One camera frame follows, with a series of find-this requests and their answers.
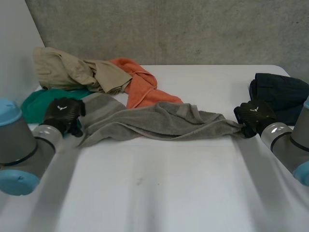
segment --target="dark navy fabric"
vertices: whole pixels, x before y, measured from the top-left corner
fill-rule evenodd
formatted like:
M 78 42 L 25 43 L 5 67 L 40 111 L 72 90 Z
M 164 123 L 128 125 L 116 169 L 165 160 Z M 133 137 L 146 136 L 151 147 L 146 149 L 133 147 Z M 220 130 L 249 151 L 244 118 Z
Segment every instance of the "dark navy fabric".
M 257 73 L 249 92 L 251 100 L 266 101 L 279 122 L 294 126 L 309 95 L 309 85 L 292 77 Z

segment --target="white table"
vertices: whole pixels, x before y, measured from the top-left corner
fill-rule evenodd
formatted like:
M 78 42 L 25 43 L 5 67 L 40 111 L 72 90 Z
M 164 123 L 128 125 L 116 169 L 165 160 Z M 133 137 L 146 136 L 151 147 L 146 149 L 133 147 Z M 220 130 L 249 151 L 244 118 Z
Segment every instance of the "white table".
M 235 120 L 272 65 L 144 66 L 158 89 Z M 125 95 L 117 97 L 125 101 Z M 105 140 L 57 154 L 34 193 L 0 194 L 3 232 L 307 232 L 309 188 L 260 138 Z

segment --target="concrete wall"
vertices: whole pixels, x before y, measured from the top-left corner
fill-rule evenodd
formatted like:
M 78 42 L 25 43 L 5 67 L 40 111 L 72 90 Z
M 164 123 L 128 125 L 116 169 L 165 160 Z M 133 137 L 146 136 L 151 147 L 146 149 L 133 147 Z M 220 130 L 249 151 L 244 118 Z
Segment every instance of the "concrete wall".
M 275 64 L 309 81 L 308 0 L 26 0 L 44 44 L 141 64 Z
M 0 98 L 21 104 L 39 86 L 32 50 L 43 46 L 23 0 L 0 0 Z

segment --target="green cloth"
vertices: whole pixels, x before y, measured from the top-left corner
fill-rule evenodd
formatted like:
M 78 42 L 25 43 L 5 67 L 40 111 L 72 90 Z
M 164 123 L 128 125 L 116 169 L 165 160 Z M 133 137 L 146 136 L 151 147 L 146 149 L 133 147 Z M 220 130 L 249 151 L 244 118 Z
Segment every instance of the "green cloth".
M 62 89 L 39 90 L 33 92 L 22 104 L 21 110 L 27 123 L 42 123 L 49 104 L 54 99 L 74 98 L 81 99 L 93 92 L 87 89 L 65 91 Z

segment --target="clothing pile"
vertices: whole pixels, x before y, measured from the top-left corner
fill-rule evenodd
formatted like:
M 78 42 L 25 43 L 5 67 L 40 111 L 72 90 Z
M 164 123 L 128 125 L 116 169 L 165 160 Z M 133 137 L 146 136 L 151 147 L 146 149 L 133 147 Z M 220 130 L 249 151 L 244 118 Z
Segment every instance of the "clothing pile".
M 157 88 L 156 78 L 127 58 L 81 60 L 47 47 L 34 49 L 36 73 L 43 90 L 23 103 L 27 123 L 42 123 L 54 99 L 82 99 L 81 117 L 90 146 L 105 138 L 128 140 L 146 136 L 157 140 L 195 140 L 232 135 L 243 138 L 242 125 L 222 114 L 199 111 Z M 127 93 L 126 106 L 111 95 Z
M 257 73 L 249 93 L 251 100 L 266 101 L 279 122 L 294 126 L 309 95 L 309 85 L 297 78 Z

